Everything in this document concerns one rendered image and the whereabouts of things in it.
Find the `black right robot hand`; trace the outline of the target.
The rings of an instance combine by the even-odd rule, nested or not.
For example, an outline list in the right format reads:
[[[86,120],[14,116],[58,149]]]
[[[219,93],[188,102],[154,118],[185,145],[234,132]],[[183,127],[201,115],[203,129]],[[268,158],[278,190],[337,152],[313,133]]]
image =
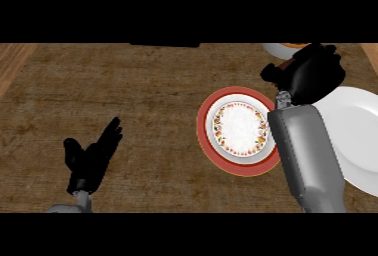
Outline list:
[[[260,76],[275,84],[278,91],[291,96],[291,104],[316,103],[341,85],[346,70],[335,45],[309,44],[294,55],[296,61],[285,70],[271,63]]]

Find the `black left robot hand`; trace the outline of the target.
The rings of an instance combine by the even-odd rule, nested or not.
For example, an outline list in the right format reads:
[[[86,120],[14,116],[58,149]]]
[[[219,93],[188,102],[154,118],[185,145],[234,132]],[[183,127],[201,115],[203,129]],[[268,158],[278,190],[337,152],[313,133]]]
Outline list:
[[[110,122],[102,135],[87,149],[83,149],[74,138],[64,140],[65,164],[71,170],[67,192],[74,195],[80,191],[93,194],[99,189],[111,158],[123,139],[123,127],[118,117]]]

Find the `reddish brown sweet potato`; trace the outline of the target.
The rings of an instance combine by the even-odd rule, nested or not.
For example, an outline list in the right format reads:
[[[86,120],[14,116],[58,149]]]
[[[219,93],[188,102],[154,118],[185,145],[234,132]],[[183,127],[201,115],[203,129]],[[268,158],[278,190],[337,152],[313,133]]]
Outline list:
[[[285,63],[282,63],[282,64],[279,65],[279,68],[281,68],[282,70],[285,70],[285,69],[288,68],[288,66],[293,64],[294,61],[296,61],[296,59],[291,58]]]

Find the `plain white plate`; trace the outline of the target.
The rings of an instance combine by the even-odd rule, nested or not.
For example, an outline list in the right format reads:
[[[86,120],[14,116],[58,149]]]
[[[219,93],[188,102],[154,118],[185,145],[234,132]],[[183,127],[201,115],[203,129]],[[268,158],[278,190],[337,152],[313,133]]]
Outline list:
[[[344,179],[378,197],[378,95],[340,86],[315,107],[325,121]]]

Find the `red rimmed floral plate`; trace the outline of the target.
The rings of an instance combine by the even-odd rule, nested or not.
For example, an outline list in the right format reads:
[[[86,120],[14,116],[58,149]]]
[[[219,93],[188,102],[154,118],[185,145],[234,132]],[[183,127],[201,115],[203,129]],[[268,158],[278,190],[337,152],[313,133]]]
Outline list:
[[[256,90],[232,86],[206,99],[197,117],[197,137],[214,165],[253,177],[271,171],[281,158],[271,132],[271,99]]]

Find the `white bowl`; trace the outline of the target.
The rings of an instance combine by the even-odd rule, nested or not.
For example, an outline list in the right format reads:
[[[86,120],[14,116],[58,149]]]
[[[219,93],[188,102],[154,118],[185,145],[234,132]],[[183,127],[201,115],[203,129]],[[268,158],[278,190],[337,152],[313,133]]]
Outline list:
[[[263,43],[268,53],[279,59],[290,60],[293,55],[303,49],[288,48],[281,43]]]

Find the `dark appliance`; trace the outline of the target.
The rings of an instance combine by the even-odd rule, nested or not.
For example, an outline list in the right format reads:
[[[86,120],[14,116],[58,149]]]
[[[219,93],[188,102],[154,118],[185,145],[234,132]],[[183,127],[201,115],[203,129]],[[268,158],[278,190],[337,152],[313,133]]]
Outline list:
[[[175,42],[130,42],[130,44],[138,46],[182,47],[182,48],[198,48],[201,45],[201,43],[175,43]]]

